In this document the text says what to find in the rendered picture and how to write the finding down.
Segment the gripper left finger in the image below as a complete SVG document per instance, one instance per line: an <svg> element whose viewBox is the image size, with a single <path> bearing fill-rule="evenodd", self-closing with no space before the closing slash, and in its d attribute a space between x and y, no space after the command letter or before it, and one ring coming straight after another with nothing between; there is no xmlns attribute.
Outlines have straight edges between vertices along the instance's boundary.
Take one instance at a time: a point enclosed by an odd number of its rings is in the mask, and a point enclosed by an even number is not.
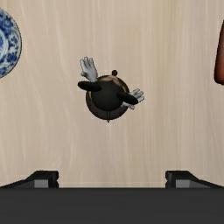
<svg viewBox="0 0 224 224"><path fill-rule="evenodd" d="M3 188L58 188L58 178L58 171L35 171L28 178L3 185Z"/></svg>

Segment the blue and white plate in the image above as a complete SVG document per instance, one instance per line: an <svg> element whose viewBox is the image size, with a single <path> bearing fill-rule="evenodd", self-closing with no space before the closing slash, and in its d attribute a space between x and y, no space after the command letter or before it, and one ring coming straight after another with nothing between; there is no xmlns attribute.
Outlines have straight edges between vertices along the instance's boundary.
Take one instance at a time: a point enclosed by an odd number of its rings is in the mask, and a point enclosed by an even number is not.
<svg viewBox="0 0 224 224"><path fill-rule="evenodd" d="M0 79L17 65L22 52L22 36L13 17L0 8Z"/></svg>

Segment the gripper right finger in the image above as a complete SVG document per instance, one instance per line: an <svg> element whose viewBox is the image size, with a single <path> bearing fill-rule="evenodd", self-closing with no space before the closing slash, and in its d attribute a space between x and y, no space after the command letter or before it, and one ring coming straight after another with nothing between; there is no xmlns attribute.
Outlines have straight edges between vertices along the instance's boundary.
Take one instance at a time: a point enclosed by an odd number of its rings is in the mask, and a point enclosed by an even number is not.
<svg viewBox="0 0 224 224"><path fill-rule="evenodd" d="M166 171L166 188L221 188L202 179L196 178L189 171Z"/></svg>

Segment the orange carrot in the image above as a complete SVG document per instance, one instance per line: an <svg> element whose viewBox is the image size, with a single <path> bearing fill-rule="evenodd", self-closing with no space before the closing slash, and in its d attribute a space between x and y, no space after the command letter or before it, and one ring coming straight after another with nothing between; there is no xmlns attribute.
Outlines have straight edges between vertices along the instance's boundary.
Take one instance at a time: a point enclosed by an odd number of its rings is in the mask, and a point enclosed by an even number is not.
<svg viewBox="0 0 224 224"><path fill-rule="evenodd" d="M224 21L220 28L219 43L214 67L214 81L224 86Z"/></svg>

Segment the small toy figure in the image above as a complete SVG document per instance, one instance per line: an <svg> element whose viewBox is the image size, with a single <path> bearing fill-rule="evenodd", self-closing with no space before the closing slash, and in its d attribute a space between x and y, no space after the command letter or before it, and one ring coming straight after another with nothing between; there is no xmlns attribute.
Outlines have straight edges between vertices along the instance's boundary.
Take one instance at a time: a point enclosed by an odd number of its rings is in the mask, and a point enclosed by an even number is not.
<svg viewBox="0 0 224 224"><path fill-rule="evenodd" d="M144 100L144 92L139 88L130 91L116 70L110 75L98 76L94 60L88 57L80 60L80 67L80 75L87 80L79 81L78 87L86 91L87 107L97 118L109 123Z"/></svg>

